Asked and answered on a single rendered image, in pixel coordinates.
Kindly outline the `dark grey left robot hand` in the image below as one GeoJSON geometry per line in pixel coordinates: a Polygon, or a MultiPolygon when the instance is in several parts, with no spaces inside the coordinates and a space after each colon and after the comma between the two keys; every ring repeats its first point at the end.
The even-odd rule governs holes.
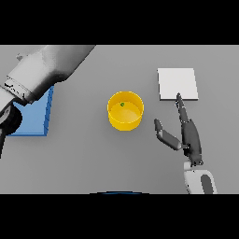
{"type": "Polygon", "coordinates": [[[22,114],[20,110],[11,104],[0,117],[0,158],[7,135],[13,134],[20,127],[22,114]]]}

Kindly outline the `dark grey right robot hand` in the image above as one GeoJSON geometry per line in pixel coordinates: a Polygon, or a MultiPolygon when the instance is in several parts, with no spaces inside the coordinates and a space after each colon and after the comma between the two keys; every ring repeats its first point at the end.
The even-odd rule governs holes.
{"type": "Polygon", "coordinates": [[[204,161],[202,157],[200,136],[193,120],[188,117],[187,110],[180,93],[176,95],[176,107],[179,114],[182,139],[179,140],[164,130],[158,119],[154,120],[156,137],[167,147],[173,150],[182,149],[184,156],[189,158],[191,166],[203,165],[204,161]]]}

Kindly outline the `pale square measuring scale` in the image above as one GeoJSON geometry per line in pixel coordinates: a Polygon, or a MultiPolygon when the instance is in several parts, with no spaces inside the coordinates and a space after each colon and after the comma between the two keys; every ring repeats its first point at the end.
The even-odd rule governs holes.
{"type": "Polygon", "coordinates": [[[159,68],[157,72],[161,100],[175,100],[178,93],[183,100],[199,99],[193,68],[159,68]]]}

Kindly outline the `yellow bowl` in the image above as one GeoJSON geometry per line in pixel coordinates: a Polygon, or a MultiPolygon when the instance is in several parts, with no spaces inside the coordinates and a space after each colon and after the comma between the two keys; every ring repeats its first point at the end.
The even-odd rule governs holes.
{"type": "Polygon", "coordinates": [[[141,97],[132,91],[118,91],[107,103],[108,120],[118,131],[132,131],[137,128],[144,114],[141,97]]]}

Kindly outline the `blue tray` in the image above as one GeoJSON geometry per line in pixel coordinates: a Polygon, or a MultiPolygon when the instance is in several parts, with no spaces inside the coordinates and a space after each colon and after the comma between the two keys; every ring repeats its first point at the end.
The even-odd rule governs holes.
{"type": "Polygon", "coordinates": [[[15,103],[22,114],[22,121],[17,131],[12,136],[46,136],[49,131],[50,109],[54,87],[38,100],[27,106],[15,103]]]}

